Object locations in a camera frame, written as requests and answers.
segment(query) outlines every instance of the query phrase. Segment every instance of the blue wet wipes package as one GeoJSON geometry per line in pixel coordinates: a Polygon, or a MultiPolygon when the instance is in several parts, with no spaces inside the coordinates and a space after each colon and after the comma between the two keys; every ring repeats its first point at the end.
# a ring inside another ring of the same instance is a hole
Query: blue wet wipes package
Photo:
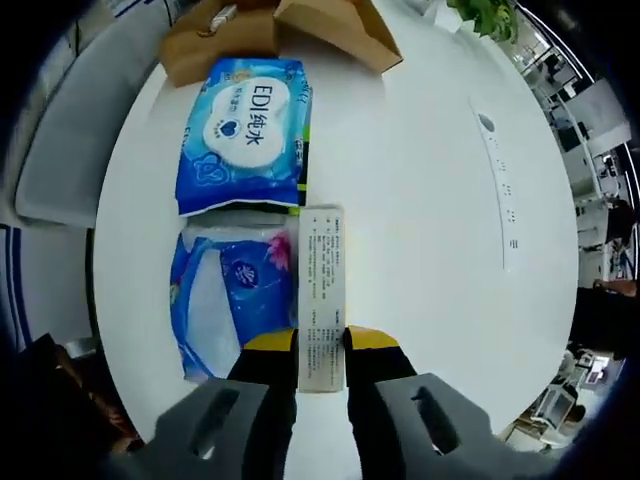
{"type": "Polygon", "coordinates": [[[171,266],[171,323],[185,378],[226,378],[242,346],[294,326],[282,229],[187,227],[171,266]]]}
{"type": "Polygon", "coordinates": [[[299,61],[218,61],[185,129],[180,215],[232,202],[297,206],[310,115],[311,88],[299,61]]]}

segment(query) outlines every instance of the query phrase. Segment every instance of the gray chair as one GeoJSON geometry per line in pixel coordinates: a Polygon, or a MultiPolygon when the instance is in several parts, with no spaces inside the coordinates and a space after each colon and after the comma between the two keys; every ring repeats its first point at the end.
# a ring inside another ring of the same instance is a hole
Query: gray chair
{"type": "Polygon", "coordinates": [[[23,217],[93,228],[120,128],[169,31],[163,2],[141,4],[102,31],[51,99],[15,197],[23,217]]]}

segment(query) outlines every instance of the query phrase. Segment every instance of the tissue package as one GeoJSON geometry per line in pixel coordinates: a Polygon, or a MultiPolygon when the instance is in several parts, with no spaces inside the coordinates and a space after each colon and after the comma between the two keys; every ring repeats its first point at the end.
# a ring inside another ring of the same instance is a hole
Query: tissue package
{"type": "Polygon", "coordinates": [[[171,266],[171,324],[185,378],[226,378],[242,346],[294,326],[285,230],[187,227],[171,266]]]}
{"type": "Polygon", "coordinates": [[[299,61],[218,61],[185,129],[180,215],[233,202],[297,206],[310,115],[311,89],[299,61]]]}

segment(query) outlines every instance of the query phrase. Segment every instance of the table surface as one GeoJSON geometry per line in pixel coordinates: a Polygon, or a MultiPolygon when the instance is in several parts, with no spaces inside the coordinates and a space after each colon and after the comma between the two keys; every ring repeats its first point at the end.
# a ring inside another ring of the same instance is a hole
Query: table surface
{"type": "MultiPolygon", "coordinates": [[[[560,151],[533,94],[489,39],[437,30],[376,2],[405,61],[382,77],[300,37],[314,88],[308,204],[347,226],[347,322],[383,330],[419,373],[485,409],[494,432],[547,386],[567,342],[576,219],[560,151]],[[496,186],[473,103],[491,117],[518,207],[520,256],[503,268],[496,186]]],[[[158,66],[122,128],[95,234],[98,324],[115,385],[144,439],[194,387],[169,318],[169,268],[185,221],[174,186],[199,85],[158,66]]],[[[298,394],[288,478],[359,478],[347,391],[298,394]]]]}

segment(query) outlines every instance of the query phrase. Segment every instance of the paper box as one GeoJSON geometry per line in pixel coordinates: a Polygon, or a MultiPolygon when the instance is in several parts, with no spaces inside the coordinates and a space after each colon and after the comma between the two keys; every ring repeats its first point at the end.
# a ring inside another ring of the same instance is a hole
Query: paper box
{"type": "Polygon", "coordinates": [[[160,46],[160,62],[176,87],[206,80],[221,57],[277,57],[276,1],[237,2],[239,11],[215,34],[211,19],[228,0],[203,0],[180,17],[160,46]]]}
{"type": "Polygon", "coordinates": [[[371,0],[282,0],[276,20],[325,40],[379,73],[402,61],[371,0]]]}

